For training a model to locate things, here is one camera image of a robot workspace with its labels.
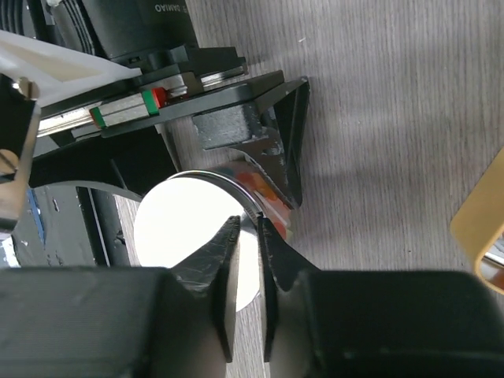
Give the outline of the clear plastic jar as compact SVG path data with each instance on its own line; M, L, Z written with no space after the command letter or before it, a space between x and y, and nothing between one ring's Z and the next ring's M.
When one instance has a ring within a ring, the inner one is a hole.
M254 197L263 214L274 224L284 240L289 241L291 231L291 209L266 182L258 168L248 160L230 161L218 165L213 171L226 175L241 184Z

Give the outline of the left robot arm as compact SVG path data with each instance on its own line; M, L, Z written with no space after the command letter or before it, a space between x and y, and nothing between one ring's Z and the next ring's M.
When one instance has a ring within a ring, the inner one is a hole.
M189 117L204 150L243 153L289 207L302 204L306 78L251 78L235 48L200 47L183 1L47 1L30 10L36 28L50 14L72 52L139 70L43 108L50 125L42 135L57 146L34 159L32 187L67 183L141 198L179 168L161 127Z

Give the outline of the gold tin of ball lollipops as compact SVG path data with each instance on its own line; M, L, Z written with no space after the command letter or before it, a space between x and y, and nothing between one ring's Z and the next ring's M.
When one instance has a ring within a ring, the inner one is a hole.
M503 152L499 151L450 222L472 273L503 293Z

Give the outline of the white jar lid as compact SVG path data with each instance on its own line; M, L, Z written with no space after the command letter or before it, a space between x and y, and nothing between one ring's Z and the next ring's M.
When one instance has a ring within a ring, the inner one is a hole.
M134 221L134 245L143 267L172 268L207 244L231 216L241 219L236 310L247 307L260 287L255 215L258 203L230 176L186 171L151 189Z

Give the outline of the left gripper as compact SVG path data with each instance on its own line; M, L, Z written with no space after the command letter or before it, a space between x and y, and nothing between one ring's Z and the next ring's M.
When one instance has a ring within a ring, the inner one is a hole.
M173 64L71 94L42 108L39 138L56 147L38 152L30 187L68 184L143 197L175 172L176 154L155 131L180 103L189 114L212 86L248 73L235 48L179 48Z

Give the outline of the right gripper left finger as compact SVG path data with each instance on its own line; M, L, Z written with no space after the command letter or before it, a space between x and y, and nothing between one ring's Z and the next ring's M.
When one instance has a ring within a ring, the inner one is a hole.
M239 233L239 217L229 217L171 269L3 269L2 376L224 376Z

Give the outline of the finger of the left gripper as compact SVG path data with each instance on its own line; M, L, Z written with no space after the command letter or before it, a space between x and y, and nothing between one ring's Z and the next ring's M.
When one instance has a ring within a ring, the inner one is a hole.
M243 153L291 208L302 204L300 158L309 79L286 81L281 71L208 94L208 109L191 116L203 150Z

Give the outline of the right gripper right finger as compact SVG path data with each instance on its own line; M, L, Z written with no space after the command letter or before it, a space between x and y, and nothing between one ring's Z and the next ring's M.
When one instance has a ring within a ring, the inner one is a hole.
M502 376L502 315L472 275L322 270L264 217L258 242L271 376Z

